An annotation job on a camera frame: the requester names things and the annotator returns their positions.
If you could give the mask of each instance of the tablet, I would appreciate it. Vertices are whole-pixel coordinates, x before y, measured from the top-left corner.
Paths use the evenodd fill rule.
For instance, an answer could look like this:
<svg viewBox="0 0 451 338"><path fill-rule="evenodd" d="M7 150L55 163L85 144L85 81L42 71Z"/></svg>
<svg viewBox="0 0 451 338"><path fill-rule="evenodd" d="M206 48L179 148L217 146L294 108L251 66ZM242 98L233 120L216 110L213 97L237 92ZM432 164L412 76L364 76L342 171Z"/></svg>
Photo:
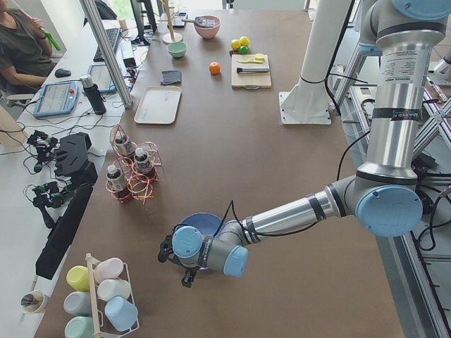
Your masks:
<svg viewBox="0 0 451 338"><path fill-rule="evenodd" d="M110 72L105 64L90 65L87 71L93 83L99 88L101 94L111 94L116 92L116 86L111 79Z"/></svg>
<svg viewBox="0 0 451 338"><path fill-rule="evenodd" d="M78 86L75 81L44 84L41 91L33 113L37 118L69 114L77 101Z"/></svg>

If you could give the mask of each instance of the white tray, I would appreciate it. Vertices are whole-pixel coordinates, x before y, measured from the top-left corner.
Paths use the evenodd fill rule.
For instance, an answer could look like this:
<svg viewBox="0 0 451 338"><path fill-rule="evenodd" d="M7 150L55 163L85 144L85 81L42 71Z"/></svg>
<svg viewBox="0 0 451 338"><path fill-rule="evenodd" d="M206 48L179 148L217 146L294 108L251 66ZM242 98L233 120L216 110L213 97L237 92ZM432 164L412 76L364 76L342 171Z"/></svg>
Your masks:
<svg viewBox="0 0 451 338"><path fill-rule="evenodd" d="M135 122L147 125L170 125L175 121L182 89L147 87L135 114Z"/></svg>

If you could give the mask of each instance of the white pillar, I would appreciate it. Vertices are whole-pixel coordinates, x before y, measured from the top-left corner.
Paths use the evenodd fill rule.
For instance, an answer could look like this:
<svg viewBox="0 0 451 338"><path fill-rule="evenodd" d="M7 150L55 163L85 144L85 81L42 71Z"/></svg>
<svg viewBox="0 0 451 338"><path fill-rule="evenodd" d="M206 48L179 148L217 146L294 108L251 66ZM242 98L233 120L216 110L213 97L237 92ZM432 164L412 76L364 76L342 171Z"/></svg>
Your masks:
<svg viewBox="0 0 451 338"><path fill-rule="evenodd" d="M291 92L280 92L283 124L330 125L324 83L343 22L352 0L321 0L310 32L299 82Z"/></svg>

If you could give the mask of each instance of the teal bowl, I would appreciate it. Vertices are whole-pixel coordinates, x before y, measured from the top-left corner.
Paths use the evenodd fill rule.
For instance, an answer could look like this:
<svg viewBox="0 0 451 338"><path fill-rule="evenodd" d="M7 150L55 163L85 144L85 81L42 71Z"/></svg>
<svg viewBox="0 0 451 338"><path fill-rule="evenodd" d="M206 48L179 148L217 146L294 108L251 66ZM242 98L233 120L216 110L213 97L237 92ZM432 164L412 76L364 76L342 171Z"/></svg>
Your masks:
<svg viewBox="0 0 451 338"><path fill-rule="evenodd" d="M184 42L173 42L168 45L168 52L174 58L181 58L186 53L186 43Z"/></svg>

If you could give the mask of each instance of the pink bowl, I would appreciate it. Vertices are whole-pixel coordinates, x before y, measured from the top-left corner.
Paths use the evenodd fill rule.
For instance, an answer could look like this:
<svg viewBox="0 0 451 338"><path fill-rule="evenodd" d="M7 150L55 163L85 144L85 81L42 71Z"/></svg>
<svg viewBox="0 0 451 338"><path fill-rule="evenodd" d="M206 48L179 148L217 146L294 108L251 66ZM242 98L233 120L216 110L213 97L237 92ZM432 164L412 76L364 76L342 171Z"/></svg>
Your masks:
<svg viewBox="0 0 451 338"><path fill-rule="evenodd" d="M221 26L221 21L216 16L212 15L203 15L205 18L210 20L215 20L215 25L213 27L202 27L198 24L194 24L194 28L201 37L204 39L211 39L212 37L215 37L216 34L219 32L219 27Z"/></svg>

